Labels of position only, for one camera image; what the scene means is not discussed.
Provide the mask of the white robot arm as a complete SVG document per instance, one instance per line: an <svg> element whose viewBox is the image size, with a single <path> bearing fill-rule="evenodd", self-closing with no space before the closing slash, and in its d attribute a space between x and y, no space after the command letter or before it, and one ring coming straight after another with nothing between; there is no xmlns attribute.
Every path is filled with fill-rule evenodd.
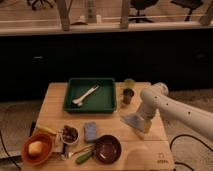
<svg viewBox="0 0 213 171"><path fill-rule="evenodd" d="M144 120L151 120L156 110L164 111L213 141L213 113L173 100L168 93L168 87L161 82L143 89L137 113Z"/></svg>

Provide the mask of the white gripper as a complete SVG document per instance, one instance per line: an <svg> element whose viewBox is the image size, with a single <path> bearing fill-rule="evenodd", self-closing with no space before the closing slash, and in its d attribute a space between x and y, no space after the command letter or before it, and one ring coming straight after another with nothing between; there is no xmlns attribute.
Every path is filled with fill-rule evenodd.
<svg viewBox="0 0 213 171"><path fill-rule="evenodd" d="M144 121L144 133L148 133L155 117L156 109L149 105L140 105L137 110L137 115Z"/></svg>

